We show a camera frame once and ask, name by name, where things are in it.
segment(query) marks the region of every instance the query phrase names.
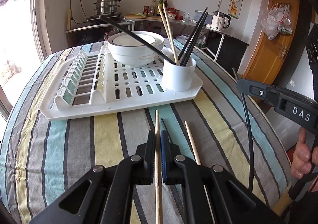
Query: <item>tablecloth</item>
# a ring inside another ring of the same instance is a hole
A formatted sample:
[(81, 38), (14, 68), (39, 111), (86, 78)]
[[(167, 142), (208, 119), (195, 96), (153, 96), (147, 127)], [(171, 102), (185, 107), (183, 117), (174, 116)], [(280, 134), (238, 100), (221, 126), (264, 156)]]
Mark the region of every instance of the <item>tablecloth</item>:
[[(96, 164), (118, 164), (133, 155), (154, 129), (155, 110), (173, 143), (193, 157), (184, 126), (189, 123), (201, 163), (220, 164), (248, 185), (249, 150), (244, 110), (232, 77), (199, 50), (196, 74), (204, 84), (195, 99), (95, 117), (48, 121), (38, 103), (62, 62), (80, 49), (99, 51), (103, 42), (69, 48), (45, 59), (12, 110), (0, 151), (1, 199), (18, 223), (50, 205)], [(177, 49), (183, 45), (175, 40)], [(253, 193), (273, 207), (291, 179), (290, 162), (265, 115), (247, 98), (255, 175)], [(155, 187), (137, 185), (131, 223), (155, 223)], [(180, 187), (163, 185), (164, 223), (183, 223)]]

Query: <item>white kettle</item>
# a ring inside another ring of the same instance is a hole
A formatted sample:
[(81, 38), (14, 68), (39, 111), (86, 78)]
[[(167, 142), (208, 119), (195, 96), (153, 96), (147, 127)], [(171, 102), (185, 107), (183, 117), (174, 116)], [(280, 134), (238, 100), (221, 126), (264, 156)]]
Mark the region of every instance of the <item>white kettle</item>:
[[(225, 25), (225, 18), (228, 18), (227, 25)], [(211, 28), (223, 31), (224, 28), (228, 28), (230, 26), (231, 17), (225, 13), (215, 11), (214, 16), (212, 18)]]

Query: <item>white plastic tray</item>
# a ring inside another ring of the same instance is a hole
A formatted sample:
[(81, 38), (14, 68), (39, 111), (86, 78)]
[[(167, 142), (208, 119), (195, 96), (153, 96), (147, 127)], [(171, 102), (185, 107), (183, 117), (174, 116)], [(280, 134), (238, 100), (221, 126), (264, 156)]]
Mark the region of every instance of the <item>white plastic tray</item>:
[(194, 74), (187, 91), (161, 86), (163, 60), (138, 68), (115, 61), (106, 46), (80, 50), (65, 61), (48, 85), (39, 110), (48, 120), (82, 118), (194, 99), (203, 81)]

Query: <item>human hand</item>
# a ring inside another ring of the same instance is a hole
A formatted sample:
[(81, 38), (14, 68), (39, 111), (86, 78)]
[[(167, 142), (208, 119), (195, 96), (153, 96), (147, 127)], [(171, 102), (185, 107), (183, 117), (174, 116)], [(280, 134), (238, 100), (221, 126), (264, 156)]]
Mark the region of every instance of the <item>human hand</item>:
[[(311, 157), (311, 151), (305, 144), (305, 140), (306, 129), (301, 127), (298, 132), (298, 142), (296, 145), (296, 150), (293, 154), (293, 162), (291, 168), (292, 175), (298, 179), (301, 179), (304, 174), (309, 173), (309, 171), (311, 170), (311, 163), (309, 161)], [(318, 146), (314, 149), (311, 159), (315, 165), (318, 165)], [(318, 183), (312, 190), (312, 192), (314, 191), (318, 191)]]

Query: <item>kettle handle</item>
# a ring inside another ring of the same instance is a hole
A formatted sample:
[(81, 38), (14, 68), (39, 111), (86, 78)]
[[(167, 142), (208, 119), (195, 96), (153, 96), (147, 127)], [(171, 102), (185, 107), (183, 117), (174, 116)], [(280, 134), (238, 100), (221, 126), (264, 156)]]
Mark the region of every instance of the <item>kettle handle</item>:
[(226, 27), (224, 26), (223, 28), (228, 28), (230, 26), (230, 22), (231, 22), (231, 17), (227, 14), (224, 15), (225, 18), (228, 18), (228, 22), (227, 22), (227, 25)]

